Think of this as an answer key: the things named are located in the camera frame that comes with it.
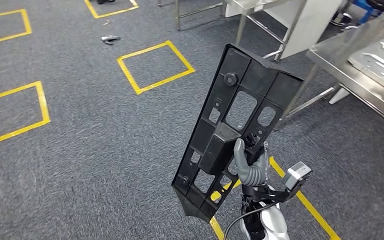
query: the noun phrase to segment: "black plastic panel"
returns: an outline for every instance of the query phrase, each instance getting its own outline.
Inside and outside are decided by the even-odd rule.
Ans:
[[[229,178],[232,183],[238,180],[238,175],[232,175],[228,171],[236,139],[251,134],[259,138],[256,145],[245,148],[248,163],[255,162],[263,151],[263,141],[279,121],[302,82],[302,79],[274,68],[267,60],[231,44],[226,45],[171,184],[187,216],[210,221],[234,185],[230,184],[228,189],[224,189],[220,183],[223,176]],[[252,112],[245,125],[230,126],[226,122],[226,116],[232,110],[232,104],[240,91],[254,98],[257,103],[253,109],[247,109],[248,112]],[[258,123],[258,118],[265,107],[272,108],[275,114],[269,124],[262,126]],[[216,123],[209,120],[213,108],[220,112]],[[191,161],[194,151],[201,156],[198,163]],[[200,171],[214,176],[206,193],[195,185],[195,179]],[[213,201],[211,195],[214,192],[218,192],[221,198]]]

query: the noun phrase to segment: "yellow floor tape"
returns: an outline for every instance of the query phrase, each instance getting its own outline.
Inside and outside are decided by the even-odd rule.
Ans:
[[[138,4],[136,3],[135,0],[130,0],[131,4],[132,4],[132,7],[130,8],[127,8],[127,9],[121,9],[121,10],[118,10],[118,11],[114,11],[114,12],[109,12],[109,13],[105,13],[105,14],[101,14],[99,15],[97,13],[97,11],[95,10],[95,8],[92,6],[92,3],[91,3],[91,0],[84,0],[84,3],[86,4],[87,8],[89,9],[90,13],[92,14],[92,16],[96,19],[100,19],[100,18],[105,18],[105,17],[108,17],[108,16],[111,16],[111,15],[116,15],[116,14],[121,14],[121,13],[125,13],[127,11],[130,11],[130,10],[134,10],[134,9],[137,9],[139,8]]]
[[[150,52],[150,51],[153,51],[153,50],[165,47],[165,46],[168,46],[174,52],[174,54],[180,59],[180,61],[185,65],[185,67],[187,69],[181,73],[174,75],[174,76],[168,77],[164,80],[160,80],[160,81],[157,81],[151,85],[140,88],[138,86],[138,84],[136,83],[135,79],[133,78],[132,74],[130,73],[129,69],[125,65],[123,60],[125,60],[127,58],[134,57],[134,56],[139,55],[139,54],[144,54],[144,53],[147,53],[147,52]],[[148,47],[148,48],[140,50],[140,51],[135,51],[135,52],[123,55],[123,56],[117,58],[117,62],[118,62],[118,65],[120,66],[121,70],[123,71],[124,75],[126,76],[128,82],[130,83],[131,87],[133,88],[133,90],[136,92],[137,95],[195,72],[195,69],[191,66],[191,64],[188,62],[188,60],[186,60],[186,58],[181,54],[181,52],[176,48],[176,46],[170,40],[167,40],[163,43]]]
[[[271,156],[270,157],[270,165],[273,167],[273,169],[279,174],[280,177],[283,178],[285,175],[285,172],[282,170],[282,168],[278,165],[278,163],[275,161],[275,159]],[[231,182],[226,184],[224,186],[225,189],[227,189],[230,186]],[[241,184],[241,181],[238,180],[233,188],[236,188]],[[309,202],[309,200],[303,195],[301,191],[298,191],[296,194],[298,199],[301,201],[301,203],[307,208],[307,210],[310,212],[310,214],[315,218],[315,220],[320,224],[320,226],[326,231],[326,233],[329,235],[330,240],[341,240],[340,237],[336,234],[336,232],[332,229],[332,227],[326,222],[326,220],[320,215],[320,213],[316,210],[316,208]],[[214,192],[211,195],[211,200],[216,200],[220,198],[221,195],[218,192]],[[215,235],[219,240],[223,240],[225,237],[225,234],[222,231],[222,228],[219,225],[219,222],[217,222],[216,218],[213,217],[209,221],[209,224],[211,225],[212,229],[214,230]]]
[[[45,99],[44,88],[42,86],[42,82],[41,81],[35,81],[33,83],[29,83],[27,85],[20,86],[20,87],[17,87],[17,88],[14,88],[14,89],[2,92],[2,93],[0,93],[0,98],[5,97],[5,96],[10,95],[10,94],[14,94],[14,93],[23,91],[23,90],[26,90],[28,88],[36,88],[38,102],[39,102],[39,106],[40,106],[40,111],[42,113],[42,120],[39,121],[39,122],[33,123],[31,125],[22,127],[20,129],[17,129],[15,131],[6,133],[4,135],[1,135],[0,136],[0,141],[12,138],[14,136],[17,136],[19,134],[25,133],[25,132],[27,132],[29,130],[32,130],[34,128],[43,126],[43,125],[51,122],[51,119],[49,117],[47,102],[46,102],[46,99]]]
[[[14,10],[14,11],[1,12],[0,17],[5,16],[5,15],[10,15],[10,14],[17,14],[17,13],[21,14],[22,21],[24,23],[25,32],[17,33],[17,34],[10,35],[10,36],[1,37],[0,42],[14,39],[14,38],[18,38],[18,37],[25,36],[25,35],[29,35],[32,33],[32,26],[30,25],[29,16],[27,15],[27,11],[25,9],[18,9],[18,10]]]

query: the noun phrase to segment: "white panel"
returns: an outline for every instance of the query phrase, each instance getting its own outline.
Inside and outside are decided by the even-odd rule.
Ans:
[[[285,4],[267,9],[265,12],[279,21],[285,27],[289,28],[294,21],[295,15],[297,15],[298,8],[302,2],[303,0],[289,1]]]
[[[317,43],[341,2],[341,0],[307,0],[281,58],[307,50]]]
[[[294,0],[237,0],[239,2],[247,2],[248,6],[257,6],[254,8],[254,12],[262,11],[263,9],[269,9],[277,5],[282,5],[287,1]],[[234,1],[228,2],[226,5],[225,17],[229,18],[235,15],[241,14],[241,7],[239,7]]]

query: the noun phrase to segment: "blue object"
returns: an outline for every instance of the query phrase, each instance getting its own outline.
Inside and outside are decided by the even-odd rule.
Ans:
[[[358,6],[358,7],[360,7],[360,8],[362,8],[362,9],[367,11],[365,13],[365,15],[358,22],[358,25],[364,24],[365,22],[367,22],[369,20],[369,18],[373,15],[374,12],[377,14],[377,16],[382,14],[382,11],[374,9],[369,4],[367,4],[366,0],[354,0],[352,2],[352,4],[354,4],[354,5],[356,5],[356,6]]]

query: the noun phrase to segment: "rectangular cutout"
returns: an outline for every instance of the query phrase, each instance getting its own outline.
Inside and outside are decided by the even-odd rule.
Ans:
[[[223,175],[220,180],[220,184],[223,186],[225,190],[227,190],[229,187],[225,188],[227,184],[230,184],[232,180],[228,178],[226,175]]]
[[[206,194],[210,189],[211,183],[213,183],[215,176],[206,174],[203,170],[199,170],[193,183],[203,193]]]
[[[197,164],[201,159],[201,155],[197,153],[196,151],[193,151],[192,157],[190,158],[190,161],[194,164]]]
[[[236,171],[236,163],[235,163],[235,158],[234,157],[232,157],[232,161],[230,162],[229,166],[227,167],[227,170],[232,175],[238,174],[238,172]]]
[[[220,117],[220,112],[215,107],[212,108],[211,113],[209,114],[208,120],[213,122],[214,124],[217,123]]]
[[[258,123],[261,124],[263,127],[268,127],[270,123],[272,123],[273,119],[275,118],[276,111],[269,107],[265,106],[260,115],[258,116]]]
[[[230,106],[226,123],[236,130],[242,130],[250,119],[257,105],[257,100],[244,91],[239,91]]]
[[[220,194],[219,191],[213,191],[212,194],[217,194],[217,195],[220,195],[220,196],[221,196],[221,194]],[[211,199],[211,200],[212,200],[214,203],[218,204],[219,201],[220,201],[220,199],[221,199],[221,197],[218,197],[218,198],[216,198],[216,199]]]

